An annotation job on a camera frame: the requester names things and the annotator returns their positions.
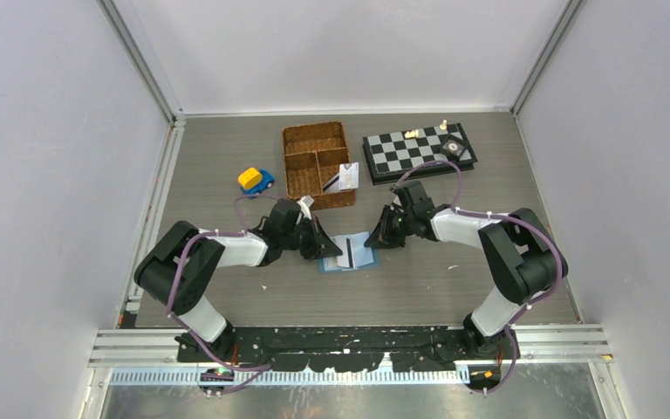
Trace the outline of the blue card holder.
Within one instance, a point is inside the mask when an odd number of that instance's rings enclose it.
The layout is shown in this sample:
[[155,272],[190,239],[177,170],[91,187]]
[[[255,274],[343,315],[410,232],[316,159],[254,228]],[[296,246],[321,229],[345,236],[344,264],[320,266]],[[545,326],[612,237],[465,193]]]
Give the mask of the blue card holder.
[[367,231],[335,236],[333,242],[342,251],[342,254],[321,259],[318,263],[319,271],[339,273],[378,267],[380,262],[377,250],[365,246],[369,236],[370,233]]

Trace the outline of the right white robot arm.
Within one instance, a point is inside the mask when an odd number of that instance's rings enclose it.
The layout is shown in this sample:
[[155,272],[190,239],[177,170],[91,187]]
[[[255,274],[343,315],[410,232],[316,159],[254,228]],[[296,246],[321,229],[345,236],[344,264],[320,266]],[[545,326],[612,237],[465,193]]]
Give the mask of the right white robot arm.
[[462,329],[464,349],[475,358],[493,352],[497,335],[554,291],[568,273],[567,261],[531,209],[495,214],[436,206],[417,181],[395,186],[392,192],[395,198],[383,208],[367,247],[399,248],[417,236],[483,251],[494,285]]

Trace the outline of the brown wicker basket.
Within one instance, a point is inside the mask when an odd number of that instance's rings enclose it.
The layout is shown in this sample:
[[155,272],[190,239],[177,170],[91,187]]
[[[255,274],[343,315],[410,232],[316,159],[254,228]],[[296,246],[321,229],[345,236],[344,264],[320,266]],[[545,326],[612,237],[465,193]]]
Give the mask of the brown wicker basket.
[[324,194],[323,186],[338,175],[340,164],[351,161],[343,124],[328,121],[286,127],[282,132],[284,179],[289,198],[311,196],[313,210],[352,206],[354,189]]

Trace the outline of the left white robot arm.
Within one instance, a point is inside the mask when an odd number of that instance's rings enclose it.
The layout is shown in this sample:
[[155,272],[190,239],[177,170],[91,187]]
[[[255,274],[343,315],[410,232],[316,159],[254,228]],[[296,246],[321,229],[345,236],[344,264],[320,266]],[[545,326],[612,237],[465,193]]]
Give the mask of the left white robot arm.
[[216,269],[264,267],[284,251],[298,251],[307,261],[343,254],[310,206],[308,196],[279,199],[256,227],[239,233],[199,230],[179,221],[135,268],[134,283],[200,338],[203,354],[212,361],[223,361],[233,347],[232,326],[205,296]]

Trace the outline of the white portrait credit card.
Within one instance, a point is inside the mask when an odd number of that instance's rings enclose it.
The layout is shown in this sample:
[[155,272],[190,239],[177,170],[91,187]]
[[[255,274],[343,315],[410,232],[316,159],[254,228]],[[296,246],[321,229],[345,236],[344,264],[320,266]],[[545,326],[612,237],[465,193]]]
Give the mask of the white portrait credit card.
[[321,260],[320,268],[322,272],[337,272],[341,270],[336,258],[324,258]]

